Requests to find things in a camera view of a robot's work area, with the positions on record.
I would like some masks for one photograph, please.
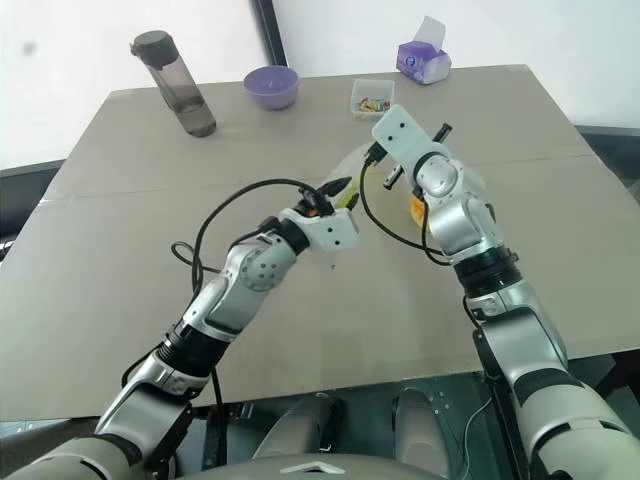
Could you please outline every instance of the bottle cap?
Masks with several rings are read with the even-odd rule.
[[[131,53],[156,70],[162,70],[180,56],[171,35],[162,30],[138,35],[131,45]]]

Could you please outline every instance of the yellow object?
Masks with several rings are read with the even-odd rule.
[[[422,228],[422,220],[424,219],[424,203],[412,195],[409,211],[411,213],[411,218],[416,222],[416,225]]]

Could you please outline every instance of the clear plastic box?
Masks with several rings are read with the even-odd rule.
[[[395,91],[395,82],[393,80],[370,80],[356,78],[353,81],[353,89],[351,90],[351,113],[356,120],[376,121],[382,118],[391,105],[393,105],[393,94]],[[361,102],[365,99],[370,100],[368,105],[384,104],[382,111],[362,111]]]

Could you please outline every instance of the purple bowl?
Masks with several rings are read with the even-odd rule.
[[[298,98],[298,74],[289,67],[269,65],[244,77],[244,88],[262,108],[280,110]]]

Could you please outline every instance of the white wall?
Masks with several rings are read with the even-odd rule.
[[[274,0],[303,76],[395,70],[424,15],[454,66],[526,63],[576,124],[640,128],[638,0]]]
[[[1,0],[0,169],[66,158],[110,91],[153,85],[129,53],[152,29],[198,82],[267,61],[249,0]]]

